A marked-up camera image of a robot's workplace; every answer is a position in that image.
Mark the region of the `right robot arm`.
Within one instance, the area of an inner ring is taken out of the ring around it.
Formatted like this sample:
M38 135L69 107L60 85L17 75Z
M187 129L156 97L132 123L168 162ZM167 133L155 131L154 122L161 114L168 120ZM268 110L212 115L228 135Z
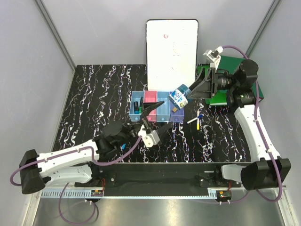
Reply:
M226 102L242 128L247 141L251 163L247 166L226 164L214 174L214 182L225 186L231 181L241 183L248 190L282 189L291 169L289 159L282 158L273 146L263 125L259 109L259 93L252 89L258 75L258 65L251 59L243 60L234 73L218 70L218 63L210 63L190 86L188 97L210 98L219 90L226 90Z

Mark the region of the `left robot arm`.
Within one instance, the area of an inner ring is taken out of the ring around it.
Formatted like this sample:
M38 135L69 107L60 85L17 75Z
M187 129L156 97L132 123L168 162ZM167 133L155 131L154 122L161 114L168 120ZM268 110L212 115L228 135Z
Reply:
M80 145L51 153L27 151L18 169L10 176L10 183L19 186L22 194L33 194L48 185L78 183L97 186L104 182L93 166L110 166L128 157L140 142L147 148L160 144L160 138L173 124L153 129L148 116L164 101L147 103L135 123L111 121L99 136Z

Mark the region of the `blue ink bottle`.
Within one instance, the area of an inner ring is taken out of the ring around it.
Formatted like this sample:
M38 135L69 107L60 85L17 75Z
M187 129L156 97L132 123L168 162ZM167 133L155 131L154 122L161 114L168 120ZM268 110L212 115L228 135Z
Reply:
M174 112L183 109L188 104L188 95L190 93L191 90L189 87L187 87L185 84L182 84L173 92L171 92L171 94L169 94L168 99L174 105Z

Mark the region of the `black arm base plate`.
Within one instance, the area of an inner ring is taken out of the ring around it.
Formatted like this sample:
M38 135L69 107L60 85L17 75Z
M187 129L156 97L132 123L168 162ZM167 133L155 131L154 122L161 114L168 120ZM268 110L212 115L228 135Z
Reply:
M240 187L222 178L221 163L116 163L96 166L92 178L76 187L104 186L106 197L163 197L208 195L208 188Z

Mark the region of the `green capped black highlighter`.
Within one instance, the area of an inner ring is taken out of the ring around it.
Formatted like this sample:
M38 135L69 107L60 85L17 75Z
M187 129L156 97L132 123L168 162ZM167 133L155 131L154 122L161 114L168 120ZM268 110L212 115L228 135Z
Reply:
M139 113L143 111L143 97L140 98L140 103L139 103Z

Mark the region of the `blue capped black highlighter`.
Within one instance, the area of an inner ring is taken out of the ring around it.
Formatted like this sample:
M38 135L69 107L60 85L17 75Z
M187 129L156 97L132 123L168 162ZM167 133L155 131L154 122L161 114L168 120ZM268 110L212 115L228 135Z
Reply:
M139 104L137 101L134 102L134 112L139 113Z

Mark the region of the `blue capped white marker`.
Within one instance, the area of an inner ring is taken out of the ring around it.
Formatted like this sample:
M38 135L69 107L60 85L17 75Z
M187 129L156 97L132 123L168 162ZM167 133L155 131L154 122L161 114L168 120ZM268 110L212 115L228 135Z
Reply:
M197 121L197 120L201 119L202 117L203 117L203 115L201 114L201 115L197 116L196 118L194 118L194 119L192 119L192 120L186 122L186 124L190 124L190 123L192 123L192 122L194 122L194 121Z

